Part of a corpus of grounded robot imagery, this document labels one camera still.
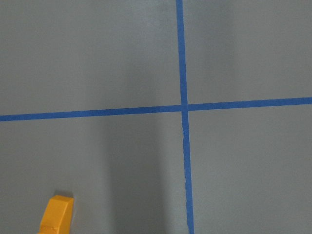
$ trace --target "orange object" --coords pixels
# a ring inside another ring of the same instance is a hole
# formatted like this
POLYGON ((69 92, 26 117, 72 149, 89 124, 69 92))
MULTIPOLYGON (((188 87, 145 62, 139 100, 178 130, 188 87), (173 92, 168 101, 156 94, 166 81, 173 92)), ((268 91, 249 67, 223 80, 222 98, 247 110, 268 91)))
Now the orange object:
POLYGON ((74 199, 56 195, 49 200, 38 234, 69 234, 74 199))

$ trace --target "gray square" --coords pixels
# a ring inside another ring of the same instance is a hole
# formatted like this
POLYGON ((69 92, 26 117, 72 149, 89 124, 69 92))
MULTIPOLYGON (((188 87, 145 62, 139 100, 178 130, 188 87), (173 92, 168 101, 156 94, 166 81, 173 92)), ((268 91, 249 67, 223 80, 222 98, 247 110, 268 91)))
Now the gray square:
POLYGON ((312 232, 312 106, 190 113, 195 233, 312 232))
POLYGON ((2 115, 180 104, 174 0, 0 3, 2 115))
POLYGON ((187 234, 180 113, 0 122, 0 233, 37 233, 53 194, 74 234, 187 234))
POLYGON ((311 0, 186 0, 189 102, 311 97, 311 12, 311 0))

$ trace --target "blue line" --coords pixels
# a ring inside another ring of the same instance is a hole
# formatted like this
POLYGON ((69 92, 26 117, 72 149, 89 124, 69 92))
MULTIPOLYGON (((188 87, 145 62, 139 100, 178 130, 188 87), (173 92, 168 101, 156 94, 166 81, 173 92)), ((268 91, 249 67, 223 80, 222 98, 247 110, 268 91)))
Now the blue line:
POLYGON ((180 91, 181 91, 181 106, 182 106, 181 117, 182 117, 182 129, 183 129, 183 135, 184 135, 183 154, 184 154, 184 176, 185 176, 185 196, 186 196, 186 218, 187 218, 187 226, 189 228, 189 233, 194 234, 194 214, 193 214, 193 194, 192 194, 189 113, 188 113, 187 82, 186 82, 183 0, 176 0, 176 21, 177 21, 180 91))
POLYGON ((312 104, 312 97, 189 104, 189 111, 312 104))
POLYGON ((121 108, 121 109, 106 109, 106 110, 89 110, 89 111, 67 111, 67 112, 0 116, 0 122, 17 121, 17 120, 34 120, 34 119, 52 119, 52 118, 119 116, 119 115, 180 112, 180 111, 181 111, 181 105, 121 108))

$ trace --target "vertical blue line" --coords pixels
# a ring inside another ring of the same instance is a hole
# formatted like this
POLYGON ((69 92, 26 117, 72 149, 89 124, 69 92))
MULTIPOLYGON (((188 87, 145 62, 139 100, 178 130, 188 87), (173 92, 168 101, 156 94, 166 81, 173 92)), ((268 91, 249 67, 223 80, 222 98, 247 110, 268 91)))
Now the vertical blue line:
POLYGON ((185 193, 186 193, 186 217, 189 233, 194 234, 189 113, 187 101, 184 19, 183 19, 182 0, 176 0, 176 21, 177 21, 177 39, 179 51, 180 92, 182 106, 181 116, 182 116, 182 129, 184 135, 183 154, 184 154, 184 176, 185 176, 185 193))

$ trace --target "gray surface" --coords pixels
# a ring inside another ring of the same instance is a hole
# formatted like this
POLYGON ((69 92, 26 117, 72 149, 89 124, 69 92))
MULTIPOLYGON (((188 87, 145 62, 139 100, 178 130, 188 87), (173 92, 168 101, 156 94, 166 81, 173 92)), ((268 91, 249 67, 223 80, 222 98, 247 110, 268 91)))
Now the gray surface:
POLYGON ((0 53, 2 115, 180 103, 174 0, 0 1, 0 53))
POLYGON ((0 233, 37 233, 54 193, 73 234, 186 234, 180 113, 0 122, 0 233))
POLYGON ((197 234, 310 234, 312 106, 190 113, 197 234))
POLYGON ((312 95, 311 0, 185 0, 190 103, 312 95))

